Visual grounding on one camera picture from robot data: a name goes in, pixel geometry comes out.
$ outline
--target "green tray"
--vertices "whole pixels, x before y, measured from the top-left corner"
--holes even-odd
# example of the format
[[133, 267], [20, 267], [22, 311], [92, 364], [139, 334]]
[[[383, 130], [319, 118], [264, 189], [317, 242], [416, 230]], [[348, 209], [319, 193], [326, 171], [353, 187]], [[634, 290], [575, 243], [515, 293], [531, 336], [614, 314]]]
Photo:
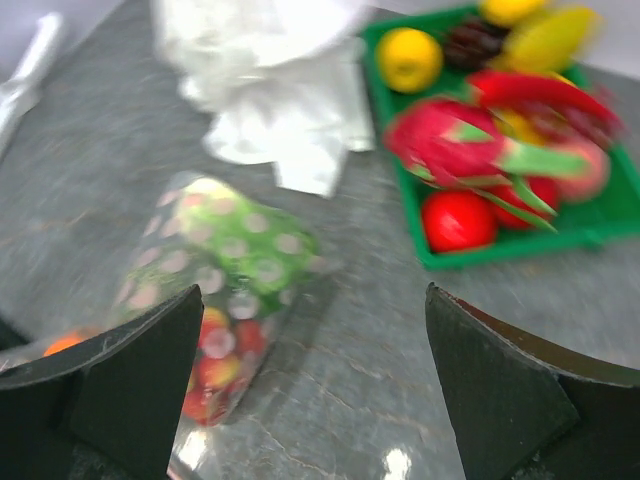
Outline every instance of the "green tray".
[[[397, 27], [412, 27], [430, 33], [437, 39], [466, 15], [475, 13], [474, 7], [456, 8], [413, 17], [399, 17], [369, 26], [362, 38], [367, 44], [365, 72], [371, 88], [375, 113], [381, 129], [393, 117], [416, 100], [458, 88], [464, 76], [446, 70], [429, 90], [416, 95], [402, 95], [389, 90], [383, 83], [375, 62], [375, 47], [385, 32]], [[581, 87], [588, 85], [577, 67], [565, 76]], [[433, 191], [408, 173], [398, 158], [393, 162], [398, 177], [404, 208], [409, 222], [418, 258], [428, 270], [461, 268], [472, 264], [493, 262], [556, 251], [565, 248], [596, 248], [614, 237], [640, 233], [640, 177], [622, 146], [614, 147], [611, 157], [611, 180], [596, 199], [580, 205], [564, 205], [554, 222], [558, 233], [552, 232], [500, 232], [497, 242], [489, 248], [468, 253], [434, 254], [422, 230], [420, 206]]]

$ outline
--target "pine cone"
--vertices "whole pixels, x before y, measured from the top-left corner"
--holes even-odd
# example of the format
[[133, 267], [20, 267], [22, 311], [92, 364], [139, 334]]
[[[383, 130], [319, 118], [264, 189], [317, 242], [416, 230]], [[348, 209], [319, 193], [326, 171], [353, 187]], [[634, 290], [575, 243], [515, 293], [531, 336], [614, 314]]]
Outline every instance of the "pine cone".
[[453, 68], [480, 70], [500, 54], [508, 33], [480, 17], [470, 17], [447, 35], [443, 45], [445, 61]]

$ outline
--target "marble surface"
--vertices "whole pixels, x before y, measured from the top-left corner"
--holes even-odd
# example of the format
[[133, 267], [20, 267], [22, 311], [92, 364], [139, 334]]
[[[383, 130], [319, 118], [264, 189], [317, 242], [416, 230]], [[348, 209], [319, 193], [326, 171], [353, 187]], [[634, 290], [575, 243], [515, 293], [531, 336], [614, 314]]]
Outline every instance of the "marble surface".
[[[617, 95], [637, 158], [637, 84], [590, 73]], [[269, 166], [207, 157], [207, 119], [175, 88], [153, 57], [145, 0], [125, 3], [60, 64], [0, 171], [0, 306], [34, 337], [100, 323], [156, 198], [184, 169], [305, 218], [345, 268], [305, 298], [230, 425], [181, 429], [181, 455], [203, 480], [463, 479], [425, 330], [430, 281], [561, 345], [640, 367], [637, 240], [426, 272], [386, 154], [353, 155], [331, 201], [279, 190]], [[81, 452], [74, 478], [127, 477]]]

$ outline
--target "dragon fruit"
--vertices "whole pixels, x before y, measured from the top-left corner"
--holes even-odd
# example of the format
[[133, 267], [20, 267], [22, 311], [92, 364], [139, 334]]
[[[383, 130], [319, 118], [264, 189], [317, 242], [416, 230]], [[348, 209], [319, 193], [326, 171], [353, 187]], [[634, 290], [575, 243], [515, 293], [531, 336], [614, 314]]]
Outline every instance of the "dragon fruit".
[[441, 188], [511, 183], [516, 176], [566, 177], [588, 168], [580, 155], [503, 135], [489, 110], [433, 98], [400, 115], [387, 147], [421, 180]]

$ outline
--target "red pepper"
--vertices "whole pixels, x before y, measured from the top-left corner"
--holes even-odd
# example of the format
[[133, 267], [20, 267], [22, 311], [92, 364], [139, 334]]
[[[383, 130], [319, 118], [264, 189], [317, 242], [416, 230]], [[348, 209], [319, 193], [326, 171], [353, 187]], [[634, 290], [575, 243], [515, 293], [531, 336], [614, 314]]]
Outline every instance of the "red pepper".
[[575, 108], [607, 125], [620, 125], [620, 119], [609, 108], [580, 88], [555, 78], [483, 70], [470, 75], [467, 81], [476, 89], [475, 101], [483, 108], [511, 108], [534, 101], [554, 109]]

